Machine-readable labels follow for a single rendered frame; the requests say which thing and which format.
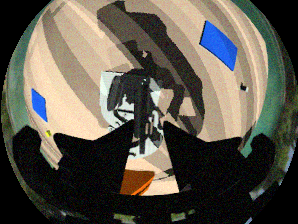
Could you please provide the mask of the blue rectangular plate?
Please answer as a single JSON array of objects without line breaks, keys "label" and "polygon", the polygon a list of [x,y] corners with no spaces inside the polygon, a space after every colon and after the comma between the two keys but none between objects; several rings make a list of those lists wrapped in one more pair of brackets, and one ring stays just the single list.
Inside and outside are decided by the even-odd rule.
[{"label": "blue rectangular plate", "polygon": [[206,20],[204,31],[202,31],[200,45],[212,52],[223,64],[227,65],[230,71],[233,71],[238,47],[235,47],[234,43],[231,43],[231,40],[227,39],[227,36],[223,35],[223,32],[208,20]]}]

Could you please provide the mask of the blue flat square plate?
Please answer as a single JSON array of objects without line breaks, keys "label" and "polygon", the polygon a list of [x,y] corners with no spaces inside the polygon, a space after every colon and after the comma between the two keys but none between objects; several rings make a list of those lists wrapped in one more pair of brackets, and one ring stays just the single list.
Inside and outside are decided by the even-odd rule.
[{"label": "blue flat square plate", "polygon": [[39,95],[39,92],[36,92],[35,89],[32,88],[31,97],[33,109],[35,109],[37,115],[41,116],[41,119],[43,119],[45,123],[48,123],[47,107],[45,107],[44,96]]}]

